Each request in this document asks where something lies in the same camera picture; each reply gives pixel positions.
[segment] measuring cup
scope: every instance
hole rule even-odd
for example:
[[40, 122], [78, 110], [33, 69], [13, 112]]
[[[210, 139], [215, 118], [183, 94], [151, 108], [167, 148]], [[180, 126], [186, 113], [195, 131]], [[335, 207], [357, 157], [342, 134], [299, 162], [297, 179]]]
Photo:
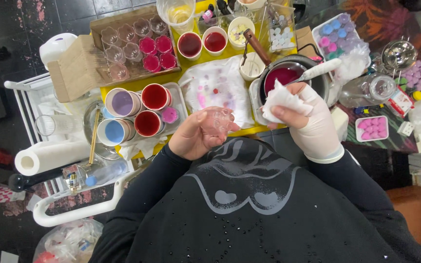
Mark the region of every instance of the measuring cup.
[[180, 35], [193, 31], [195, 0], [157, 0], [157, 12]]

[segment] yellow table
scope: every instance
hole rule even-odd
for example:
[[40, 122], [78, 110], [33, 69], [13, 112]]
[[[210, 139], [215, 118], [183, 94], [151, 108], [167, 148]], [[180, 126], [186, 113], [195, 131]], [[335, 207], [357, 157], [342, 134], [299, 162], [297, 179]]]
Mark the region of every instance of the yellow table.
[[[215, 3], [215, 1], [207, 0], [207, 1], [202, 1], [202, 2], [196, 3], [196, 13], [200, 13], [202, 11], [207, 10], [207, 7], [208, 7], [209, 3]], [[258, 37], [259, 36], [260, 24], [256, 24], [255, 27], [256, 27], [255, 35]], [[194, 32], [198, 33], [196, 23], [195, 23], [195, 26], [194, 26]], [[177, 45], [178, 38], [180, 37], [180, 35], [178, 33], [176, 33], [174, 30], [172, 30], [172, 33], [173, 33], [173, 37], [174, 37], [174, 40], [175, 40], [175, 45]], [[110, 86], [110, 87], [100, 87], [100, 90], [102, 92], [102, 99], [105, 101], [105, 96], [107, 95], [107, 93], [110, 90], [114, 89], [115, 87], [122, 87], [126, 90], [131, 90], [131, 91], [140, 91], [145, 86], [147, 86], [149, 84], [152, 84], [152, 83], [158, 83], [158, 84], [165, 84], [165, 83], [168, 83], [168, 82], [178, 83], [179, 79], [184, 74], [184, 72], [188, 68], [190, 68], [191, 66], [201, 64], [201, 63], [205, 63], [205, 62], [208, 62], [208, 61], [211, 61], [211, 60], [225, 59], [225, 58], [233, 57], [235, 55], [243, 54], [243, 52], [244, 52], [243, 50], [236, 51], [236, 50], [232, 49], [232, 47], [230, 45], [227, 45], [223, 54], [220, 55], [219, 57], [212, 57], [207, 53], [206, 50], [203, 50], [202, 54], [201, 54], [201, 57], [196, 61], [189, 61], [186, 58], [182, 57], [178, 52], [178, 57], [179, 57], [178, 59], [181, 63], [181, 68], [182, 68], [181, 72], [176, 72], [176, 73], [172, 73], [172, 74], [152, 77], [152, 78], [138, 80], [138, 81], [132, 81], [132, 82], [123, 83], [123, 84]], [[250, 45], [248, 45], [248, 52], [254, 52], [253, 48]], [[293, 49], [290, 52], [288, 52], [286, 55], [296, 54], [296, 52], [297, 52], [297, 49]], [[255, 133], [259, 133], [259, 132], [265, 132], [265, 131], [268, 131], [268, 130], [269, 130], [269, 128], [267, 128], [266, 126], [260, 125], [257, 122], [255, 122], [255, 125], [254, 125], [253, 128], [243, 129], [243, 130], [234, 132], [232, 134], [229, 134], [229, 136], [244, 136], [244, 135], [255, 134]], [[157, 154], [162, 149], [163, 146], [164, 146], [163, 144], [157, 144], [154, 148], [153, 153]], [[115, 149], [116, 149], [117, 152], [119, 152], [120, 146], [116, 146]], [[136, 156], [133, 157], [133, 159], [137, 159], [137, 158], [141, 158], [141, 157], [143, 157], [143, 154], [142, 154], [142, 152], [139, 152]]]

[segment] hand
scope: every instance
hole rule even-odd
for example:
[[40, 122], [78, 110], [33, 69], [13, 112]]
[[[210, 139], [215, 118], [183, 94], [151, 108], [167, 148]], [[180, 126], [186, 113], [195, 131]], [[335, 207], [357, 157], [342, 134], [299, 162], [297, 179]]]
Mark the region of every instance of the hand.
[[[179, 126], [168, 142], [170, 150], [185, 159], [196, 160], [204, 156], [213, 147], [222, 145], [227, 139], [226, 135], [210, 136], [203, 132], [201, 123], [207, 117], [206, 110], [218, 109], [219, 107], [207, 107], [191, 114]], [[239, 130], [235, 124], [232, 131]]]
[[[332, 163], [344, 155], [331, 117], [331, 112], [324, 100], [306, 83], [298, 82], [287, 86], [292, 94], [298, 94], [313, 110], [303, 116], [282, 106], [274, 106], [272, 114], [290, 127], [290, 134], [295, 143], [303, 150], [308, 159], [317, 163]], [[277, 123], [270, 123], [275, 128]]]

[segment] cup of purple wax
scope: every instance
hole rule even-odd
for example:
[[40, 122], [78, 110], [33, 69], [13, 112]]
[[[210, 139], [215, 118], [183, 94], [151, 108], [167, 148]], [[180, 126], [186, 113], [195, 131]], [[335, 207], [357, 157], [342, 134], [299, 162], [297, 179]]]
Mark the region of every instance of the cup of purple wax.
[[162, 121], [168, 124], [172, 124], [173, 122], [180, 119], [180, 113], [173, 107], [165, 107], [162, 110], [161, 115]]
[[107, 93], [105, 107], [111, 115], [119, 118], [135, 117], [139, 112], [145, 110], [140, 94], [120, 87]]

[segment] yellow bottle cap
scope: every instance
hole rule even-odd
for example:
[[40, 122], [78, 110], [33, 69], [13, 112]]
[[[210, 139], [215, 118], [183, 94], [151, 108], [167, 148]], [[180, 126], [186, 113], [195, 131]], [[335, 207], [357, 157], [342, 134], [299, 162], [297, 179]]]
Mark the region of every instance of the yellow bottle cap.
[[412, 93], [412, 98], [416, 101], [421, 100], [421, 91], [414, 91]]

